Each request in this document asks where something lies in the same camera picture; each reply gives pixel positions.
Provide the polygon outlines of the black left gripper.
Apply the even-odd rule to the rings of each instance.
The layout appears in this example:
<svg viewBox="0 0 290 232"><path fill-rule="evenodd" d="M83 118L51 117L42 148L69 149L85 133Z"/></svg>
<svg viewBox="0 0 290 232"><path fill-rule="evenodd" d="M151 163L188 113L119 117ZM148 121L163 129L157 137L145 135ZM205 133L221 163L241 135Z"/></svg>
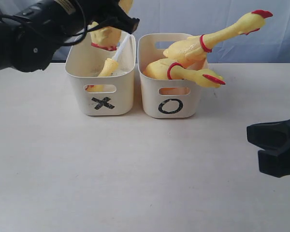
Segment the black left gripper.
<svg viewBox="0 0 290 232"><path fill-rule="evenodd" d="M79 0L78 3L85 13L87 24L98 23L88 32L112 27L132 34L138 28L139 19L129 17L117 0Z"/></svg>

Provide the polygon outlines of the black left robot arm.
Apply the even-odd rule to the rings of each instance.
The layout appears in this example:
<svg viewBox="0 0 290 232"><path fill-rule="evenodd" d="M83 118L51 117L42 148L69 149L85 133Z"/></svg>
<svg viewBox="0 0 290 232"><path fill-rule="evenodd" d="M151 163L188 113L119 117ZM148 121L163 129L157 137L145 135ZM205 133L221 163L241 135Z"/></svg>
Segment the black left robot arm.
<svg viewBox="0 0 290 232"><path fill-rule="evenodd" d="M45 70L61 47L113 27L133 34L139 25L117 0L41 0L15 15L0 14L0 70Z"/></svg>

